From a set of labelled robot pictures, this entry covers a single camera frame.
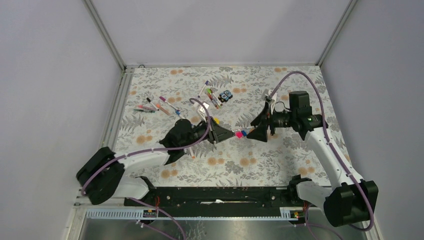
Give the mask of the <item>pink highlighter cap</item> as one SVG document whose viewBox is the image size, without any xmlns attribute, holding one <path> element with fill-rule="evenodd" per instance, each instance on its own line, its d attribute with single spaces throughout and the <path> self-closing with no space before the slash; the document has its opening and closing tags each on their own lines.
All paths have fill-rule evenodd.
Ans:
<svg viewBox="0 0 424 240">
<path fill-rule="evenodd" d="M 238 131 L 238 132 L 236 132 L 235 133 L 235 136 L 237 137 L 237 138 L 242 138 L 244 135 L 243 135 L 243 133 L 241 132 L 241 131 Z"/>
</svg>

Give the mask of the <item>purple cap white pen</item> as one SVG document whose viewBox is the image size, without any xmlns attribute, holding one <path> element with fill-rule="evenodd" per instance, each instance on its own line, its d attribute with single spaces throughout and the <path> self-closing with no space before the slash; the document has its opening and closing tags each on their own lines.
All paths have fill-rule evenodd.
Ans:
<svg viewBox="0 0 424 240">
<path fill-rule="evenodd" d="M 202 87 L 201 87 L 201 89 L 200 89 L 200 91 L 199 91 L 199 93 L 197 95 L 198 98 L 200 98 L 201 94 L 204 92 L 206 86 L 208 86 L 208 85 L 209 85 L 209 81 L 206 80 L 205 83 L 202 85 Z"/>
</svg>

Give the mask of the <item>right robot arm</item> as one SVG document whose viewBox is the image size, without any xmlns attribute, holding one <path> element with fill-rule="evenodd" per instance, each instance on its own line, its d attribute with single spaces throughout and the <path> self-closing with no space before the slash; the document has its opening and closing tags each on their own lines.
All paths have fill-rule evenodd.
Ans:
<svg viewBox="0 0 424 240">
<path fill-rule="evenodd" d="M 287 201 L 299 206 L 304 201 L 318 207 L 334 227 L 368 221 L 374 222 L 374 209 L 379 189 L 372 180 L 366 181 L 341 153 L 327 130 L 321 114 L 313 114 L 306 91 L 289 93 L 289 108 L 276 111 L 276 97 L 270 90 L 262 94 L 264 107 L 250 123 L 253 130 L 248 139 L 268 141 L 277 128 L 291 128 L 299 134 L 323 167 L 331 188 L 325 188 L 310 178 L 296 175 L 288 185 Z"/>
</svg>

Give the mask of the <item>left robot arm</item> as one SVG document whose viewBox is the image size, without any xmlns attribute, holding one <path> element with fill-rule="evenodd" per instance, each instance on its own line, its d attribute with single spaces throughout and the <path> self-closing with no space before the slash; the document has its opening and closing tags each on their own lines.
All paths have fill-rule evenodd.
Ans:
<svg viewBox="0 0 424 240">
<path fill-rule="evenodd" d="M 148 206 L 155 200 L 154 190 L 141 177 L 129 177 L 129 172 L 175 163 L 185 155 L 185 149 L 202 141 L 216 144 L 234 136 L 233 131 L 219 126 L 214 119 L 195 126 L 188 119 L 179 119 L 156 147 L 132 153 L 100 148 L 77 172 L 76 179 L 81 194 L 93 205 L 116 197 L 135 198 Z"/>
</svg>

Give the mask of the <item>blue cap thin pen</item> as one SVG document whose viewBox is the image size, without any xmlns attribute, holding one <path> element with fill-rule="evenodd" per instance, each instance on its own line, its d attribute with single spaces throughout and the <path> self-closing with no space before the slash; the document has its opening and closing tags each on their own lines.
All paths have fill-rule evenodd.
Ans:
<svg viewBox="0 0 424 240">
<path fill-rule="evenodd" d="M 251 130 L 253 130 L 255 127 L 254 126 L 250 126 L 250 127 L 244 127 L 244 128 L 238 128 L 238 129 L 235 129 L 235 130 L 233 130 L 234 132 L 242 132 L 242 131 L 244 131 L 244 132 L 250 132 Z"/>
</svg>

